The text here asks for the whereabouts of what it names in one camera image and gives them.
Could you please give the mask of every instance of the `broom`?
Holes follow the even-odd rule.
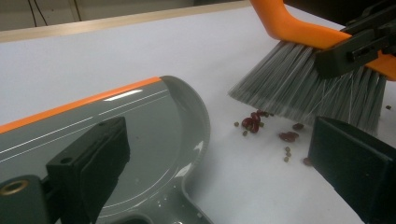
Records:
[[[234,99],[312,125],[316,116],[339,119],[376,135],[387,78],[396,58],[378,59],[340,77],[322,78],[315,58],[350,35],[298,21],[282,0],[251,0],[267,33],[282,41],[229,92]]]

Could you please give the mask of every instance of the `white table surface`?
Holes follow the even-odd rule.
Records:
[[[210,116],[209,149],[188,193],[215,224],[362,223],[314,168],[302,164],[309,127],[287,144],[276,135],[290,131],[291,120],[264,119],[265,128],[247,137],[233,126],[254,109],[227,91],[276,43],[252,7],[2,43],[0,125],[148,77],[180,77],[198,91]],[[384,105],[396,109],[392,86],[389,82]],[[394,112],[382,111],[378,138],[395,147]],[[286,146],[292,154],[288,163]]]

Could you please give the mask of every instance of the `brass screw hole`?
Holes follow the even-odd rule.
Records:
[[[28,180],[16,180],[0,189],[0,196],[11,195],[17,193],[29,185]]]

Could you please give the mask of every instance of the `black clamp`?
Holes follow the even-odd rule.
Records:
[[[339,77],[378,58],[378,51],[396,55],[396,4],[382,1],[366,8],[362,15],[341,30],[349,39],[320,51],[316,68],[323,78]]]
[[[396,148],[345,122],[317,117],[308,158],[364,223],[396,223]]]
[[[96,124],[47,163],[43,180],[0,183],[0,223],[95,223],[129,159],[125,118]]]

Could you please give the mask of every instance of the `gray plastic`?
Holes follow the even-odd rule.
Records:
[[[185,191],[210,135],[198,94],[176,77],[162,77],[134,94],[108,100],[2,133],[0,182],[18,175],[45,177],[45,164],[94,124],[125,117],[131,159],[97,223],[212,223]]]

